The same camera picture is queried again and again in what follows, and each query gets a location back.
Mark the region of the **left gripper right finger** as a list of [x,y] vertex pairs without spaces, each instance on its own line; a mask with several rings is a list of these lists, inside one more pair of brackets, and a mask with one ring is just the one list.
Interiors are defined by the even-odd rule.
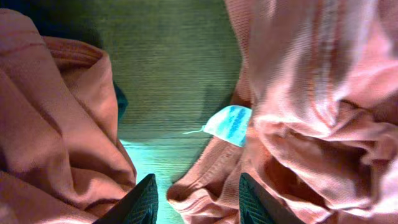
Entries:
[[239,179],[239,211],[241,224],[304,224],[248,173]]

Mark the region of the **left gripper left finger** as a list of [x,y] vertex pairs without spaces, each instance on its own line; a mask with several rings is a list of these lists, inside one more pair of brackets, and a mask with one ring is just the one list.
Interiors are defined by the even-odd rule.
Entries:
[[159,194],[155,174],[148,174],[93,224],[156,224],[158,209]]

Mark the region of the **orange soccer t-shirt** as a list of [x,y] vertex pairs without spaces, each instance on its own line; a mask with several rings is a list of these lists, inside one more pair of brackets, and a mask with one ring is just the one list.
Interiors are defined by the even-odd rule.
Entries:
[[304,223],[397,222],[397,2],[226,1],[246,143],[213,136],[167,191],[185,223],[239,223],[249,174]]

